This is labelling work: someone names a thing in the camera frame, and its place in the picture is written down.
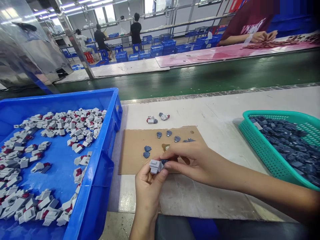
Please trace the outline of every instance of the person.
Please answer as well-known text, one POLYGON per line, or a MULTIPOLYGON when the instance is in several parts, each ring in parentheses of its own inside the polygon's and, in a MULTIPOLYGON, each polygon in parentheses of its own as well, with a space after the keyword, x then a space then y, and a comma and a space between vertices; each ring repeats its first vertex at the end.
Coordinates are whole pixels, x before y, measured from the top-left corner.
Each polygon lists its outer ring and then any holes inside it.
POLYGON ((168 169, 211 187, 254 196, 306 225, 317 217, 320 204, 320 193, 317 191, 235 164, 198 142, 171 144, 156 160, 176 160, 178 156, 194 161, 191 165, 168 161, 157 175, 150 173, 148 161, 136 174, 136 213, 130 240, 154 238, 159 196, 168 169))
POLYGON ((111 49, 104 43, 104 41, 108 40, 107 36, 104 35, 103 32, 101 32, 101 26, 99 23, 97 23, 97 30, 94 32, 94 38, 98 44, 98 47, 100 50, 106 50, 108 52, 108 58, 109 61, 112 60, 112 58, 110 57, 112 54, 111 49))
POLYGON ((143 46, 140 38, 141 24, 139 23, 140 15, 139 13, 134 14, 134 23, 130 26, 129 35, 132 38, 132 45, 139 44, 140 51, 143 51, 143 46))
POLYGON ((80 46, 81 46, 81 49, 83 52, 91 52, 92 56, 93 56, 93 59, 95 61, 99 61, 100 59, 97 57, 96 53, 94 52, 94 49, 93 48, 88 48, 86 46, 86 41, 89 40, 89 38, 87 38, 86 36, 84 35, 81 35, 81 31, 80 29, 77 29, 76 30, 76 38, 78 40, 78 42, 80 43, 80 46))
POLYGON ((272 8, 272 0, 248 0, 231 19, 219 46, 243 43, 247 38, 253 43, 273 41, 278 31, 266 32, 274 16, 272 8))

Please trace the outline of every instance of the cardboard sheet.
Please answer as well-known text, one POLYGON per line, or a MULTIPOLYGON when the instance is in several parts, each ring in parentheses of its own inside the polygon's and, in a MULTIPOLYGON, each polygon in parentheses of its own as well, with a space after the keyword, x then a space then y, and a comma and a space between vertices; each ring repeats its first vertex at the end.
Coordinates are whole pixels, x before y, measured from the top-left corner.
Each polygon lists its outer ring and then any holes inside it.
MULTIPOLYGON (((163 154, 163 144, 176 144, 174 142, 175 136, 181 138, 179 143, 182 143, 183 140, 188 140, 188 138, 192 138, 206 145, 196 126, 169 129, 172 131, 170 137, 167 137, 167 130, 168 129, 124 130, 119 174, 126 175, 139 172, 145 162, 163 154), (157 138, 157 132, 162 133, 160 139, 157 138), (150 157, 147 159, 143 157, 145 146, 152 147, 150 157)), ((181 158, 178 158, 178 161, 185 163, 181 158)))

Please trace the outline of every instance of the white shirt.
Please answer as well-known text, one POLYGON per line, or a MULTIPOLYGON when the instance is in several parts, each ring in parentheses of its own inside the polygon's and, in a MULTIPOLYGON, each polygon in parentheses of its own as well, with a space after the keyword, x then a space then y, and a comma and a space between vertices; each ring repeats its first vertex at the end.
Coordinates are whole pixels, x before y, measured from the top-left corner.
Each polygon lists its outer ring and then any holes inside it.
POLYGON ((77 38, 78 42, 80 43, 82 51, 87 52, 88 49, 86 47, 86 42, 85 42, 87 40, 87 37, 83 36, 83 35, 76 35, 76 38, 77 38))

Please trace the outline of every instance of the conveyor belt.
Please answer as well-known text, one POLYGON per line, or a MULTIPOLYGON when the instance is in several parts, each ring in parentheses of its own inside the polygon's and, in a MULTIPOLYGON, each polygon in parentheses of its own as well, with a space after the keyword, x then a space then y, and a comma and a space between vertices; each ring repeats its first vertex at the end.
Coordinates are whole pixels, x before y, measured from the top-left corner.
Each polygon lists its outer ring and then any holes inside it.
MULTIPOLYGON (((61 93, 119 88, 121 100, 210 93, 319 81, 319 49, 244 58, 170 71, 139 73, 58 84, 61 93)), ((0 98, 43 95, 40 89, 3 92, 0 98)))

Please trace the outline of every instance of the maroon shirt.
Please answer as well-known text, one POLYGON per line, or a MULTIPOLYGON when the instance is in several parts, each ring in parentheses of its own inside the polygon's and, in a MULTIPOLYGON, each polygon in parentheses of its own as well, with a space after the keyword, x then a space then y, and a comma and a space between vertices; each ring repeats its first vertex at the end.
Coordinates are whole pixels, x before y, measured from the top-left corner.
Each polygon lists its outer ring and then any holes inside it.
POLYGON ((233 16, 221 40, 230 36, 266 31, 274 16, 268 14, 270 11, 267 9, 270 7, 265 0, 248 0, 233 16))

